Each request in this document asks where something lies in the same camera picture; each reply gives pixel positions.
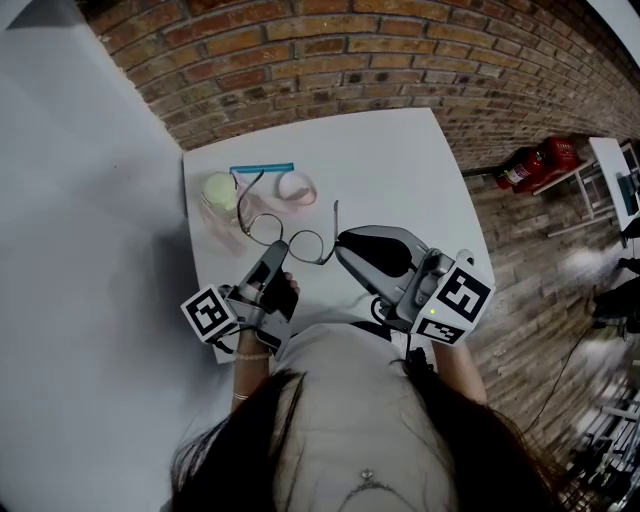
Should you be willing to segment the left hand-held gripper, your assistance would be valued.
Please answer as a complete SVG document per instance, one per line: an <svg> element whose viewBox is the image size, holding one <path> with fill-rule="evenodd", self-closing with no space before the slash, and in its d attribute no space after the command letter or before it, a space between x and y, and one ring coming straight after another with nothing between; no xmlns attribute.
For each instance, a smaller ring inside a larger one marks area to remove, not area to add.
<svg viewBox="0 0 640 512"><path fill-rule="evenodd" d="M213 347L218 361L234 358L242 331L254 331L271 357L280 359L292 337L290 320L268 313L262 304L286 302L291 285L282 269L288 254L284 241L273 242L238 286L208 286L181 305L198 339Z"/></svg>

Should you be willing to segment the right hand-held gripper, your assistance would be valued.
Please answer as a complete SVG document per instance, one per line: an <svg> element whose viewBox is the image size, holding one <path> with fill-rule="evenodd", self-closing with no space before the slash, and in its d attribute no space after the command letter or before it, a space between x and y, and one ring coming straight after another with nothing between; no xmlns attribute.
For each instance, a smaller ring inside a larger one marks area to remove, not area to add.
<svg viewBox="0 0 640 512"><path fill-rule="evenodd" d="M380 302L385 325L432 342L461 344L495 291L475 264L428 250L404 228L367 225L345 230L338 235L335 255L368 292L397 302ZM413 271L407 286L406 275Z"/></svg>

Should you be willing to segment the thin metal-framed eyeglasses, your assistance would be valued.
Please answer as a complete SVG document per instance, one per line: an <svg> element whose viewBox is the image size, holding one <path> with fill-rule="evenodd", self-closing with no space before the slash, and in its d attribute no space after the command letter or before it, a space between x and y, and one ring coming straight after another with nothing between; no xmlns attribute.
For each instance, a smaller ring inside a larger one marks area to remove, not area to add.
<svg viewBox="0 0 640 512"><path fill-rule="evenodd" d="M239 229L251 241L268 247L284 241L291 258L322 266L333 256L339 227L339 202L332 206L332 240L312 228L286 230L288 216L313 206L317 188L310 177L298 171L287 173L232 174L238 184Z"/></svg>

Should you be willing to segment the person's left forearm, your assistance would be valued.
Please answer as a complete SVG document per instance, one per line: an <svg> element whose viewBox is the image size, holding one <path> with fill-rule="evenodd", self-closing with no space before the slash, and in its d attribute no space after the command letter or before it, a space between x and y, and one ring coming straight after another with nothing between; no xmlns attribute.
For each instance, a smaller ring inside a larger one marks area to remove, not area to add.
<svg viewBox="0 0 640 512"><path fill-rule="evenodd" d="M246 330L240 333L234 357L233 393L249 397L270 374L270 350L254 331ZM236 400L232 395L231 411L246 400Z"/></svg>

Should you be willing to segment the person's right forearm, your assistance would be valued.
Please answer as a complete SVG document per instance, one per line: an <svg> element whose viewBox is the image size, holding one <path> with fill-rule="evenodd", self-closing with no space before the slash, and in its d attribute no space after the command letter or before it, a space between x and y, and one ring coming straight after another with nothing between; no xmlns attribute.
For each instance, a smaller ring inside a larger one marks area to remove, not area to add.
<svg viewBox="0 0 640 512"><path fill-rule="evenodd" d="M464 342L456 346L433 342L432 348L440 379L466 398L487 404L486 388L468 346Z"/></svg>

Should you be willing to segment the person's left hand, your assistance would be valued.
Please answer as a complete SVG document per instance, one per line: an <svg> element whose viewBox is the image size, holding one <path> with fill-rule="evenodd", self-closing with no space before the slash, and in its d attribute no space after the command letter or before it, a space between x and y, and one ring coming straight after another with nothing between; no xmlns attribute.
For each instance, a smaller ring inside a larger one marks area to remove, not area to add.
<svg viewBox="0 0 640 512"><path fill-rule="evenodd" d="M300 288L291 273L279 270L262 291L261 304L268 313L279 311L289 321L299 300Z"/></svg>

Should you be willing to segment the pale green round container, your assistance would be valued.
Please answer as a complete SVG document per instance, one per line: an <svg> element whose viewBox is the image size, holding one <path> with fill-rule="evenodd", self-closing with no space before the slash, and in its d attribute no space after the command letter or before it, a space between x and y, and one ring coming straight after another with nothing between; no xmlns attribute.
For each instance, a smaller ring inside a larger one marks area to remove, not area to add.
<svg viewBox="0 0 640 512"><path fill-rule="evenodd" d="M239 228L238 185L232 174L214 172L203 182L199 209L209 234L234 257L246 247L234 234Z"/></svg>

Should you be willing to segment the teal plastic strip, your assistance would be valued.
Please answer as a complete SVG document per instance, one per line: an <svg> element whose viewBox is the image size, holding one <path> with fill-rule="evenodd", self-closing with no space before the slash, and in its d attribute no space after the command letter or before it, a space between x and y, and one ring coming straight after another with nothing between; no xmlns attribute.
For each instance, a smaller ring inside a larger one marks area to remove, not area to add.
<svg viewBox="0 0 640 512"><path fill-rule="evenodd" d="M231 174L287 173L295 170L292 162L231 166Z"/></svg>

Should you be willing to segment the person's white shirt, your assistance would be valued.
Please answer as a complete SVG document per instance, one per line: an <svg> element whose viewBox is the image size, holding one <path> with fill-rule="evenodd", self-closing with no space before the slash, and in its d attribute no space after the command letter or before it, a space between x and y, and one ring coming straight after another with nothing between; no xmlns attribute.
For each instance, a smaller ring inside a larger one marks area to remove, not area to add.
<svg viewBox="0 0 640 512"><path fill-rule="evenodd" d="M453 461L395 345L347 324L297 335L278 419L291 428L274 481L280 512L458 512Z"/></svg>

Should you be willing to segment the white metal stand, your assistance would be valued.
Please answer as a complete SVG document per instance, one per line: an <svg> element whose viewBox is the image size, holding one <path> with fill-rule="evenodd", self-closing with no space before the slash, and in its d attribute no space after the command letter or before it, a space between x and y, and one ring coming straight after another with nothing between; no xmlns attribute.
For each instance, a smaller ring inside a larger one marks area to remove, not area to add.
<svg viewBox="0 0 640 512"><path fill-rule="evenodd" d="M563 182L571 180L578 187L585 212L581 215L577 224L552 230L547 234L548 238L559 237L600 222L613 221L616 218L613 200L611 198L607 199L599 192L598 182L604 180L604 173L595 158L591 158L549 183L535 188L532 194L538 196Z"/></svg>

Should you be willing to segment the black bulky equipment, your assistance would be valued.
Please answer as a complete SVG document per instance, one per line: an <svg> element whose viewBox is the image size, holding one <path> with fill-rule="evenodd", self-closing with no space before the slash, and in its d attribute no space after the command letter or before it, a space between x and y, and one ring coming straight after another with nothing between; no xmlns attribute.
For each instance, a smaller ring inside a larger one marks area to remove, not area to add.
<svg viewBox="0 0 640 512"><path fill-rule="evenodd" d="M592 316L601 321L623 319L629 333L640 334L640 258L621 258L618 266L637 277L596 296Z"/></svg>

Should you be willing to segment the white side table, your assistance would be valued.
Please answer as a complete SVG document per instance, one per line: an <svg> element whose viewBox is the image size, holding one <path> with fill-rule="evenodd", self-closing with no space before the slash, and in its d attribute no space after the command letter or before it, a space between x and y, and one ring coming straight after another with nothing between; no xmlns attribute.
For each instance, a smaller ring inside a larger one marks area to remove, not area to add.
<svg viewBox="0 0 640 512"><path fill-rule="evenodd" d="M590 137L589 144L608 187L619 226L624 231L640 216L640 169L634 173L630 171L616 139Z"/></svg>

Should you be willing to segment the grey metal rack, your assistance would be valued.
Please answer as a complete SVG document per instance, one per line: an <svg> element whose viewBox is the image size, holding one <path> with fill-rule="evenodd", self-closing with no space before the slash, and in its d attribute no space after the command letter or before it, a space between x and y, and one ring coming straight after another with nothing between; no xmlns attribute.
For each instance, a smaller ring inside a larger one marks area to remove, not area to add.
<svg viewBox="0 0 640 512"><path fill-rule="evenodd" d="M568 476L568 512L640 512L640 390L602 403L570 451Z"/></svg>

